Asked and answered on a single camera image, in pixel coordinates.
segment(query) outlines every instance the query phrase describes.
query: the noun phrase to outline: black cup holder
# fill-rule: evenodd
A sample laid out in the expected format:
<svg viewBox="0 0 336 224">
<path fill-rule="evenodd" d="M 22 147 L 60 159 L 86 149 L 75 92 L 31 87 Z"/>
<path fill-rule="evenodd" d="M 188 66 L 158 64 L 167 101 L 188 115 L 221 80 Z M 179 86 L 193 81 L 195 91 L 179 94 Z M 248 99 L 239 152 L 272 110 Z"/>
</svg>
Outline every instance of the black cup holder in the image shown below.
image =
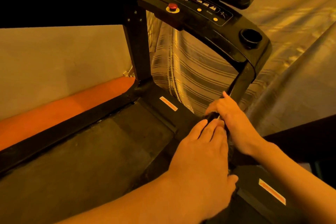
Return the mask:
<svg viewBox="0 0 336 224">
<path fill-rule="evenodd" d="M 256 49 L 263 39 L 263 36 L 254 29 L 246 28 L 239 32 L 239 39 L 247 48 Z"/>
</svg>

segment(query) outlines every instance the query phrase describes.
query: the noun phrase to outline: beige wall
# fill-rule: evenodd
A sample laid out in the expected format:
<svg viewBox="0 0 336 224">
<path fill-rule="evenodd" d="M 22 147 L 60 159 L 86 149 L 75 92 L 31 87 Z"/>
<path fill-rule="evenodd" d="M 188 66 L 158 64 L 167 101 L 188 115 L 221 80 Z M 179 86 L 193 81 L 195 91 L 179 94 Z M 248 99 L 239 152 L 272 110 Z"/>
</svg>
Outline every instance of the beige wall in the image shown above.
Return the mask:
<svg viewBox="0 0 336 224">
<path fill-rule="evenodd" d="M 120 77 L 130 65 L 122 26 L 0 29 L 0 120 Z"/>
</svg>

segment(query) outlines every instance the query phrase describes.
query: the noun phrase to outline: red emergency stop button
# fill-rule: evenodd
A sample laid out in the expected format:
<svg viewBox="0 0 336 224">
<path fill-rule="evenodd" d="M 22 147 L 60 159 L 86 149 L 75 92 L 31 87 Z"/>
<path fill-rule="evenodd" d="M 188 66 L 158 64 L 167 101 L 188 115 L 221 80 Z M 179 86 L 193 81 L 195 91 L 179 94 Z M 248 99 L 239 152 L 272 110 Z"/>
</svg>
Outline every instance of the red emergency stop button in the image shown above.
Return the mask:
<svg viewBox="0 0 336 224">
<path fill-rule="evenodd" d="M 168 5 L 168 7 L 169 7 L 169 10 L 170 10 L 171 12 L 176 12 L 177 4 L 170 3 L 170 4 Z"/>
</svg>

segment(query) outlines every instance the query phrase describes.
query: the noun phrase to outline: person's right hand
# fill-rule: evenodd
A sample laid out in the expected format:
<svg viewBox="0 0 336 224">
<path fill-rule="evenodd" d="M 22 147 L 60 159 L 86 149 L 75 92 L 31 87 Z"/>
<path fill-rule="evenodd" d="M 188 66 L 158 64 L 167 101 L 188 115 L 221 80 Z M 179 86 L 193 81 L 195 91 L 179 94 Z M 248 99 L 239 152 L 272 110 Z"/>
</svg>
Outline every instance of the person's right hand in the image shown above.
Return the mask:
<svg viewBox="0 0 336 224">
<path fill-rule="evenodd" d="M 254 149 L 264 140 L 254 129 L 249 119 L 240 110 L 237 103 L 223 92 L 224 98 L 212 102 L 205 114 L 218 112 L 230 131 L 237 149 L 247 155 L 253 155 Z"/>
</svg>

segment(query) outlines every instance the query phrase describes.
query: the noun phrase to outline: control panel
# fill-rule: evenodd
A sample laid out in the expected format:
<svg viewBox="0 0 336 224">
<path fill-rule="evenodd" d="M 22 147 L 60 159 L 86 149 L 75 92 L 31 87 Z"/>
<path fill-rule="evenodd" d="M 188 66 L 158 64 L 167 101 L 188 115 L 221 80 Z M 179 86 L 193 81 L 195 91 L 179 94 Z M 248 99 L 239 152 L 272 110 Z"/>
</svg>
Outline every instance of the control panel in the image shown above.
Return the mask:
<svg viewBox="0 0 336 224">
<path fill-rule="evenodd" d="M 199 13 L 218 26 L 223 26 L 233 14 L 209 0 L 172 0 L 172 3 L 180 3 Z"/>
</svg>

